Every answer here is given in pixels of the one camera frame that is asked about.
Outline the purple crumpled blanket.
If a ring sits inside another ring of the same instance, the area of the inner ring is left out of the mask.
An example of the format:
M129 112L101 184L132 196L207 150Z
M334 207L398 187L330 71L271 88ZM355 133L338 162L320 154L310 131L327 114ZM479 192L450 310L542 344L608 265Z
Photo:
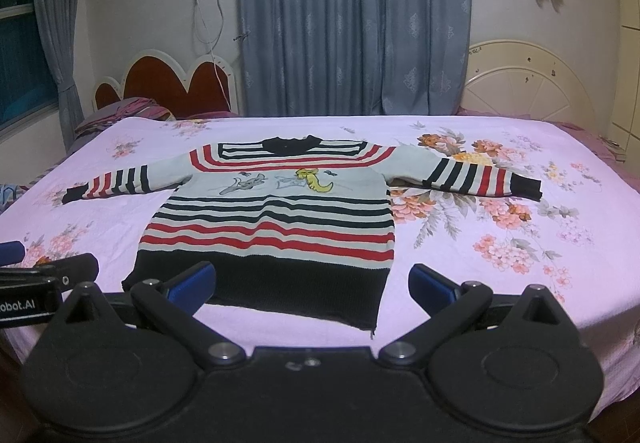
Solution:
M97 110L81 122L74 131L75 140L67 152L73 154L110 126L126 118L144 118L155 121L175 119L169 109L158 105L154 99L126 98Z

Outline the dark window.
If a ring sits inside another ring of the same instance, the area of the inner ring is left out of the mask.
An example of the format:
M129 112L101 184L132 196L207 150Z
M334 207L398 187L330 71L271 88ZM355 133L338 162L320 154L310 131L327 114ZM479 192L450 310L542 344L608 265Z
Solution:
M34 0L1 0L1 126L58 103L58 91L44 56Z

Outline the red heart-shaped headboard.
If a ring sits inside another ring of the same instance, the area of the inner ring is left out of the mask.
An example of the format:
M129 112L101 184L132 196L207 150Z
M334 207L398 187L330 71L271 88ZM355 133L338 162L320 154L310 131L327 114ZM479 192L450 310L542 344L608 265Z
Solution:
M184 119L208 112L240 113L234 72L214 54L194 60L188 68L159 50L140 52L125 69L122 80L103 77L93 93L95 110L128 98L143 97Z

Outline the cream round headboard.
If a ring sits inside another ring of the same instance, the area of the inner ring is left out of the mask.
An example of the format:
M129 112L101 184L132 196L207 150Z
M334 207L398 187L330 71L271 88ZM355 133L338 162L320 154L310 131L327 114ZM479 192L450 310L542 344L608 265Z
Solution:
M461 107L597 130L591 99L577 74L552 51L524 41L492 40L470 47Z

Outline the pink floral bed sheet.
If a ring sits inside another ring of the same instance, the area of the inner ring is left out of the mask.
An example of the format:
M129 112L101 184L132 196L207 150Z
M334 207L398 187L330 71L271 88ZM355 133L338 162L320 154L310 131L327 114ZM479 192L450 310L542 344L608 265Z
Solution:
M62 203L68 186L114 169L184 154L208 143L307 135L416 145L459 161L493 163L542 183L541 202L396 190L396 257L374 333L334 322L206 305L198 319L244 348L257 345L379 349L425 319L408 293L423 263L452 281L496 293L546 286L577 325L605 374L600 403L639 386L639 196L609 166L556 126L489 117L235 118L113 125L50 172L1 217L4 241L21 241L25 264L90 252L99 286L116 291L132 269L144 226L162 194Z

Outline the cream wardrobe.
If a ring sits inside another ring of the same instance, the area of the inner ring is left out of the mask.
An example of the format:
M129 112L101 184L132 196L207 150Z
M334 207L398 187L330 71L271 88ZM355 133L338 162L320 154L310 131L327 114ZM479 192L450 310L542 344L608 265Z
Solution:
M624 166L639 174L639 0L618 0L620 49L608 138L620 145Z

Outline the striped knit children's sweater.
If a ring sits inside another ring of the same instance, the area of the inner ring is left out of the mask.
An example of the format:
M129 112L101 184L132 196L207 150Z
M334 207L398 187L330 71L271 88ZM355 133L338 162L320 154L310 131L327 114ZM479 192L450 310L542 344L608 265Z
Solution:
M273 137L218 143L93 177L65 202L167 192L125 289L213 265L215 304L375 330L394 261L392 190L541 200L541 184L418 146Z

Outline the blue-grey centre curtain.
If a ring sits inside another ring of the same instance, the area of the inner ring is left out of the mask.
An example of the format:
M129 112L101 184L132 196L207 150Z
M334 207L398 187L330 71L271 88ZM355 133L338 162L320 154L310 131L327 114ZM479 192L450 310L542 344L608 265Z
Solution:
M239 0L252 117L454 114L472 0Z

